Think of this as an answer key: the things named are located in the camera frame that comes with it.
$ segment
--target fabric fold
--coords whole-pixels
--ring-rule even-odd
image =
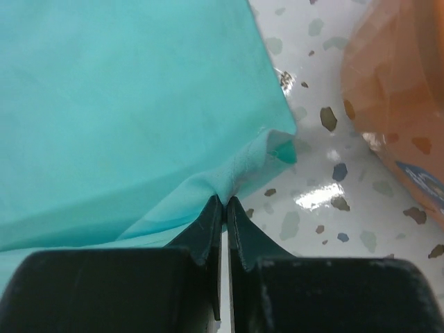
[[[244,0],[6,0],[0,290],[38,249],[161,246],[296,161]]]

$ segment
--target terrazzo floor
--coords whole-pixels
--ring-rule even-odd
[[[444,232],[353,130],[340,95],[342,50],[369,2],[250,0],[298,121],[298,163],[242,204],[297,256],[413,262],[444,308]],[[231,332],[226,253],[222,274],[218,333]]]

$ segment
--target blue label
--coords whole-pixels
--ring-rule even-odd
[[[444,213],[444,185],[441,184],[436,177],[419,166],[402,162],[396,162],[396,164],[426,196],[431,198],[433,202],[441,208],[441,212]]]

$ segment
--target brown speck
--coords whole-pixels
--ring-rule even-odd
[[[346,212],[350,211],[350,206],[347,203],[347,200],[343,196],[337,196],[332,199],[331,204],[333,207],[338,210],[344,210]]]
[[[351,120],[356,118],[355,109],[353,108],[353,105],[350,103],[350,101],[347,99],[344,99],[344,108],[348,118],[350,118]]]
[[[334,116],[333,110],[330,106],[321,109],[321,123],[330,132],[333,132],[338,123],[338,119]]]
[[[394,144],[395,142],[398,142],[400,139],[400,136],[397,133],[389,133],[386,136],[386,140],[388,144]]]
[[[405,216],[410,216],[417,224],[424,224],[427,220],[427,214],[416,207],[409,208],[403,211],[403,213]]]
[[[428,137],[414,137],[411,140],[411,143],[414,144],[415,147],[423,154],[430,155],[432,144],[430,143],[430,139]]]
[[[325,227],[323,225],[318,225],[316,228],[316,234],[322,234],[325,230]]]
[[[265,196],[272,196],[276,193],[276,189],[267,189],[264,193]]]
[[[443,244],[438,244],[437,246],[434,247],[434,249],[430,252],[429,254],[429,259],[431,258],[437,258],[440,255],[443,255],[444,253],[444,245]]]
[[[254,211],[255,211],[255,210],[254,210],[253,208],[250,208],[249,210],[247,210],[247,211],[245,212],[245,214],[247,214],[248,218],[251,219],[251,218],[253,217],[253,212],[254,212]]]

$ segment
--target orange plastic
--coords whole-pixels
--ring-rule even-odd
[[[443,55],[444,1],[374,0],[341,80],[356,130],[444,227]]]

